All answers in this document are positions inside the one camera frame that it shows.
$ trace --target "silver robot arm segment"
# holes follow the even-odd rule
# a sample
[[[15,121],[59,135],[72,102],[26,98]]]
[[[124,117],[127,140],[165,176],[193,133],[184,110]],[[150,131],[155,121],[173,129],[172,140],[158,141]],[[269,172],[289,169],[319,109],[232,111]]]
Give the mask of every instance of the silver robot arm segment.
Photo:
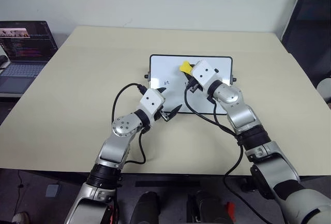
[[[116,199],[118,179],[130,151],[130,142],[136,133],[147,132],[159,118],[169,121],[181,107],[178,106],[169,114],[162,111],[165,98],[161,93],[165,89],[147,89],[135,112],[114,120],[111,135],[103,143],[65,224],[100,224],[102,220],[110,218],[107,216],[107,209]]]
[[[206,61],[199,61],[190,71],[196,80],[190,82],[190,89],[194,92],[198,84],[207,99],[218,101],[226,110],[238,144],[253,162],[250,171],[261,195],[275,199],[291,224],[331,223],[331,199],[300,184],[295,168],[244,103],[241,90],[222,83],[217,72]]]

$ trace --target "black cable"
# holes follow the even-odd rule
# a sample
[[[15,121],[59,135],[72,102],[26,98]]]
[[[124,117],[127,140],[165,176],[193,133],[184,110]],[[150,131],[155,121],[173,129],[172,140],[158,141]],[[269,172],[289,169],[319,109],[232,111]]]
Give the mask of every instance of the black cable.
[[[137,87],[140,87],[141,84],[139,84],[139,83],[129,83],[128,85],[126,85],[124,88],[122,88],[122,89],[118,92],[117,96],[115,97],[114,103],[113,103],[113,110],[112,110],[112,123],[114,122],[115,107],[116,107],[117,100],[118,100],[119,96],[121,95],[121,93],[122,93],[124,90],[126,90],[128,87],[130,87],[130,86],[137,86]]]
[[[230,135],[232,135],[232,136],[234,136],[234,137],[236,136],[236,134],[235,134],[232,130],[228,129],[227,127],[225,127],[225,126],[223,126],[223,125],[221,125],[221,124],[219,124],[219,123],[213,122],[212,120],[208,119],[207,117],[203,116],[202,114],[200,114],[200,113],[198,113],[196,110],[194,110],[194,109],[190,106],[190,104],[188,103],[188,101],[187,101],[187,91],[188,91],[188,88],[185,88],[185,91],[184,91],[184,102],[185,102],[186,106],[189,108],[189,110],[191,110],[194,114],[196,114],[196,115],[199,116],[200,118],[204,119],[205,121],[207,121],[207,122],[209,122],[209,123],[212,123],[212,124],[218,126],[218,127],[219,127],[220,129],[222,129],[224,132],[227,132],[228,134],[230,134]]]
[[[110,224],[115,224],[116,223],[116,211],[117,211],[117,206],[116,206],[116,193],[113,199],[114,203],[113,203],[113,213],[112,213],[112,221]]]
[[[126,90],[128,87],[130,86],[137,86],[138,89],[140,90],[140,92],[142,92],[144,89],[144,86],[139,84],[139,83],[129,83],[128,85],[124,86],[119,92],[118,94],[116,95],[115,97],[115,100],[114,100],[114,103],[113,103],[113,110],[112,110],[112,123],[114,121],[114,118],[115,118],[115,108],[116,108],[116,103],[117,103],[117,100],[119,98],[119,96],[121,95],[121,93]],[[141,144],[141,137],[142,137],[142,134],[143,132],[141,131],[140,134],[139,134],[139,148],[140,148],[140,151],[141,151],[141,155],[143,156],[143,161],[142,162],[139,162],[139,161],[134,161],[134,160],[127,160],[125,161],[125,163],[136,163],[138,165],[143,165],[144,163],[146,163],[146,156],[145,156],[145,153],[144,153],[144,149],[143,149],[143,146]]]
[[[140,134],[139,134],[139,148],[140,148],[140,151],[141,151],[141,155],[143,156],[143,161],[139,162],[139,161],[134,161],[134,160],[127,160],[127,161],[125,161],[125,163],[136,163],[138,165],[143,165],[143,164],[146,163],[146,156],[145,156],[145,153],[144,153],[143,146],[141,144],[141,137],[142,136],[143,136],[143,131],[141,131]]]
[[[117,201],[117,192],[116,192],[116,196],[115,196],[115,200],[114,200],[114,206],[116,205],[116,207],[114,207],[114,211],[115,211],[115,224],[118,224],[119,221],[119,206],[118,206],[118,201]]]
[[[267,219],[265,219],[262,215],[260,215],[256,210],[255,208],[253,208],[241,195],[239,195],[237,192],[235,192],[233,189],[231,189],[227,182],[226,182],[226,179],[227,177],[230,175],[230,173],[232,171],[234,171],[238,165],[240,164],[242,158],[243,158],[243,154],[244,154],[244,149],[243,149],[243,146],[241,145],[240,146],[240,155],[239,155],[239,158],[237,160],[237,162],[234,164],[234,166],[225,173],[224,177],[223,177],[223,183],[224,185],[226,186],[226,188],[232,193],[234,194],[236,197],[238,197],[243,203],[245,203],[261,220],[263,220],[265,223],[267,224],[272,224],[271,222],[269,222]]]
[[[14,210],[14,214],[13,214],[13,216],[16,214],[16,212],[17,212],[17,207],[18,207],[18,204],[19,204],[19,200],[20,200],[20,190],[21,190],[21,188],[23,188],[23,181],[22,181],[22,178],[21,178],[21,176],[20,176],[20,170],[17,170],[17,175],[18,175],[18,177],[19,177],[19,179],[20,179],[20,184],[17,186],[17,188],[18,188],[18,196],[17,196],[17,200],[16,200],[16,205],[15,205],[15,210]]]
[[[214,111],[213,111],[213,113],[214,113],[214,119],[215,119],[215,122],[219,125],[219,128],[222,129],[224,132],[227,132],[228,134],[231,134],[231,135],[233,135],[233,136],[236,136],[236,134],[235,134],[230,128],[228,128],[228,127],[226,127],[226,126],[223,126],[223,125],[221,125],[221,124],[218,122],[218,120],[217,120],[217,116],[216,116],[216,108],[217,108],[217,104],[216,104],[216,102],[214,101]]]

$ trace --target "yellow object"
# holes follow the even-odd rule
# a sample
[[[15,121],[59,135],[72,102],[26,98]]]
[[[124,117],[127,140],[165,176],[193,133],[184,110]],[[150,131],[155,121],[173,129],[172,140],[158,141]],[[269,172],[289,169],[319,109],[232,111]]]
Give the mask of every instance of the yellow object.
[[[192,66],[188,61],[184,61],[183,64],[179,67],[179,70],[191,75]]]

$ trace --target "beige table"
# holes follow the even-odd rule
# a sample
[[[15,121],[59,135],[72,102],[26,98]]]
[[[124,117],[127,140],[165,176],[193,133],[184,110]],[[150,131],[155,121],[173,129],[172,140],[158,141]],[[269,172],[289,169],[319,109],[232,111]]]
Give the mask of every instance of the beige table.
[[[80,26],[0,126],[0,167],[89,171],[110,135],[112,103],[126,84],[148,86],[151,54],[233,57],[236,86],[300,175],[331,174],[331,111],[274,34]],[[134,111],[140,93],[121,96],[116,115]],[[219,121],[228,125],[225,116]],[[224,174],[236,141],[191,114],[160,120],[143,136],[147,163],[124,172]],[[130,157],[141,159],[135,139]],[[249,174],[246,158],[234,174]]]

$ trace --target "black cylinder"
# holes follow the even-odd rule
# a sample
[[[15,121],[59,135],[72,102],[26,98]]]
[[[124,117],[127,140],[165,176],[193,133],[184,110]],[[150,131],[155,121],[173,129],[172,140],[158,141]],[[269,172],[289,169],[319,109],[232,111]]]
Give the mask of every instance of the black cylinder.
[[[142,111],[141,109],[138,109],[134,113],[141,120],[143,127],[149,126],[149,118],[144,111]]]
[[[271,141],[262,125],[257,125],[240,133],[236,136],[236,139],[239,145],[244,146],[245,150],[250,150]]]
[[[219,80],[215,80],[210,86],[209,86],[209,88],[208,88],[208,90],[207,90],[207,93],[208,93],[208,95],[210,95],[211,97],[213,97],[214,96],[214,92],[215,92],[215,90],[218,88],[218,86],[220,86],[222,84],[222,82],[221,81],[219,81]]]
[[[120,175],[121,170],[95,164],[86,183],[102,189],[115,189],[118,187],[117,182]]]
[[[155,192],[143,194],[134,207],[130,224],[159,224],[160,203]]]

